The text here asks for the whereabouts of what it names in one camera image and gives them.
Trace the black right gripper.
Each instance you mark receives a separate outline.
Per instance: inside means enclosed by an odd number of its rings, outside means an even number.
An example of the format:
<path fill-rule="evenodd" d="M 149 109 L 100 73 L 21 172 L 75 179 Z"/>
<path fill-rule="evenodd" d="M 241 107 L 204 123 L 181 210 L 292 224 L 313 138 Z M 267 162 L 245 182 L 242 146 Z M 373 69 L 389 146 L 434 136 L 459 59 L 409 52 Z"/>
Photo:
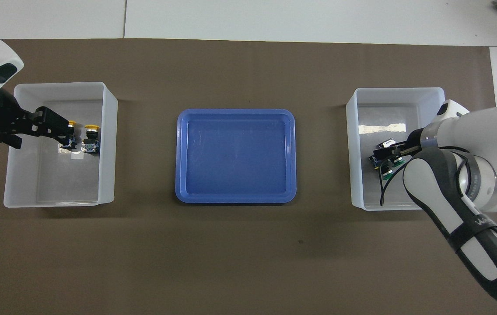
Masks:
<path fill-rule="evenodd" d="M 386 160 L 395 159 L 397 156 L 414 156 L 418 152 L 422 151 L 422 132 L 424 128 L 419 128 L 411 132 L 402 146 L 389 146 L 378 148 L 373 151 L 372 159 L 374 160 Z"/>

